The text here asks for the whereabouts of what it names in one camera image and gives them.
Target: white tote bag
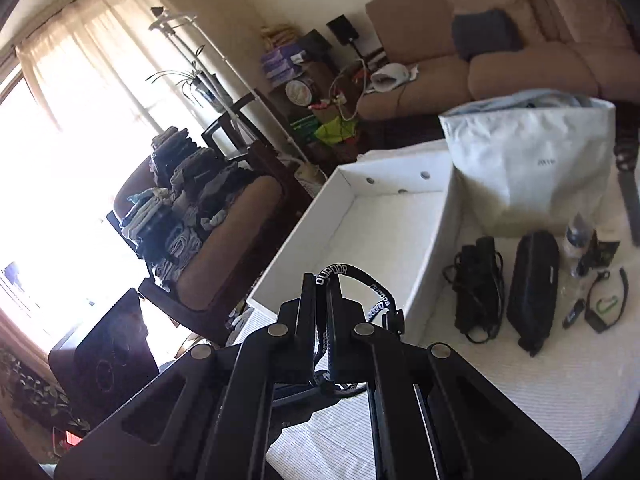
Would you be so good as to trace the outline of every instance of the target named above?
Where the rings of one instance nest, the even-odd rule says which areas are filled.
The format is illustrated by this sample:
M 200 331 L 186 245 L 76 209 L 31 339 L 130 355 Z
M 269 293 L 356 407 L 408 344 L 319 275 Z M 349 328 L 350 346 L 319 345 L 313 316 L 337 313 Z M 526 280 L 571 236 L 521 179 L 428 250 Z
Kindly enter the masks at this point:
M 613 162 L 615 106 L 555 90 L 527 90 L 440 116 L 447 145 L 485 232 L 562 235 L 592 215 Z

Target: floor lamp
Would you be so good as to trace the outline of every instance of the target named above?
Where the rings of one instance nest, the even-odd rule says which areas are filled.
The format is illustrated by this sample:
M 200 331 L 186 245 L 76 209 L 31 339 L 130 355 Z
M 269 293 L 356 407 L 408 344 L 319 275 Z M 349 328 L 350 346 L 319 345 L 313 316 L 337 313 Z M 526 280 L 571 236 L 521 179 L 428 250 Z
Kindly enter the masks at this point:
M 242 74 L 235 69 L 235 67 L 231 64 L 231 62 L 224 55 L 224 53 L 218 48 L 218 46 L 213 42 L 213 40 L 204 32 L 204 30 L 200 28 L 200 26 L 196 22 L 195 14 L 192 14 L 192 13 L 172 14 L 168 12 L 164 7 L 152 7 L 151 12 L 156 17 L 156 20 L 149 26 L 149 30 L 160 30 L 160 32 L 164 34 L 164 36 L 171 42 L 171 44 L 176 48 L 176 50 L 180 52 L 181 56 L 190 65 L 197 67 L 197 69 L 202 72 L 202 75 L 204 76 L 201 78 L 202 82 L 207 87 L 207 90 L 209 90 L 215 96 L 218 102 L 220 102 L 222 107 L 229 114 L 229 117 L 231 118 L 232 123 L 235 124 L 236 127 L 238 126 L 238 124 L 242 124 L 242 120 L 231 109 L 231 106 L 222 97 L 225 93 L 225 89 L 223 89 L 222 86 L 220 86 L 220 83 L 217 81 L 217 79 L 213 77 L 213 75 L 211 74 L 211 72 L 209 72 L 207 67 L 202 62 L 202 60 L 200 60 L 200 58 L 196 56 L 196 53 L 190 49 L 189 45 L 187 45 L 185 41 L 180 36 L 178 36 L 178 34 L 176 34 L 175 32 L 175 29 L 177 27 L 181 27 L 185 23 L 171 25 L 170 22 L 177 22 L 179 20 L 184 20 L 187 24 L 191 25 L 202 35 L 202 37 L 218 53 L 218 55 L 229 66 L 229 68 L 234 72 L 234 74 L 238 76 L 238 79 L 242 82 L 242 84 L 244 84 L 244 86 L 246 86 L 249 92 L 251 92 L 251 94 L 254 96 L 254 99 L 257 102 L 259 102 L 265 108 L 265 110 L 268 111 L 271 117 L 273 117 L 273 119 L 276 121 L 280 129 L 285 134 L 285 137 L 287 138 L 287 142 L 295 148 L 295 150 L 298 152 L 298 155 L 307 164 L 311 164 L 311 162 L 308 160 L 306 155 L 302 152 L 300 147 L 296 144 L 296 142 L 291 137 L 291 135 L 289 135 L 289 132 L 287 131 L 287 129 L 280 123 L 280 121 L 274 115 L 271 109 L 265 104 L 264 100 L 260 97 L 260 94 L 258 94 L 258 92 L 256 92 L 255 89 L 251 85 L 249 85 L 246 79 L 244 79 L 244 77 L 242 77 Z

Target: potted plant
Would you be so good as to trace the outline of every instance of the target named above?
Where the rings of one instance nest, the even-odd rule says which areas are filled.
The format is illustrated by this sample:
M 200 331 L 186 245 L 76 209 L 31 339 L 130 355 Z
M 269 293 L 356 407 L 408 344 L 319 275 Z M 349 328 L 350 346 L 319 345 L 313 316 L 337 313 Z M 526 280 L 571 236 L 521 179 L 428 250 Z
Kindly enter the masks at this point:
M 203 48 L 204 47 L 201 46 L 196 51 L 196 57 L 200 55 Z M 177 83 L 175 83 L 175 85 L 180 86 L 182 94 L 189 101 L 202 106 L 196 98 L 196 96 L 199 95 L 219 114 L 223 114 L 225 112 L 225 107 L 223 107 L 223 105 L 218 101 L 216 96 L 209 90 L 205 83 L 208 76 L 202 70 L 198 70 L 196 68 L 195 60 L 191 61 L 191 70 L 189 70 L 188 72 L 181 72 L 178 70 L 161 70 L 160 72 L 156 72 L 155 74 L 147 77 L 146 81 L 152 80 L 151 83 L 155 83 L 156 81 L 158 81 L 158 79 L 170 75 L 178 76 L 181 78 Z M 231 103 L 233 103 L 233 99 L 220 84 L 218 76 L 214 74 L 212 78 L 213 81 L 210 81 L 210 84 L 213 86 L 213 88 L 216 89 L 218 94 L 220 94 L 220 97 L 222 97 L 225 100 L 225 103 L 229 106 Z

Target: black cushion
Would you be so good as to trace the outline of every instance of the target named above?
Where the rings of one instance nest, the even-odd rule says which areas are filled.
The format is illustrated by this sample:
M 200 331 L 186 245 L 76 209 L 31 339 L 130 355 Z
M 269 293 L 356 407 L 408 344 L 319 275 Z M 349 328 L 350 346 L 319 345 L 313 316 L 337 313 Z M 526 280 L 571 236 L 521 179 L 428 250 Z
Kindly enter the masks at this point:
M 459 14 L 453 19 L 451 34 L 458 55 L 465 61 L 479 54 L 523 48 L 518 27 L 502 9 Z

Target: white box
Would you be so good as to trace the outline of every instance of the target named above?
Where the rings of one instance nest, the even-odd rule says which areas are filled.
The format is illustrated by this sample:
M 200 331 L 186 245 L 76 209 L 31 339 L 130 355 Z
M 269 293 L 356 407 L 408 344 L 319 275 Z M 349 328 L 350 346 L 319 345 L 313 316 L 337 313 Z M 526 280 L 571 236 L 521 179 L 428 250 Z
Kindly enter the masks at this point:
M 252 290 L 247 303 L 278 312 L 300 296 L 302 275 L 330 264 L 359 267 L 404 311 L 403 340 L 418 344 L 453 263 L 461 206 L 447 151 L 363 160 L 340 166 Z M 368 311 L 379 300 L 340 277 L 342 295 Z

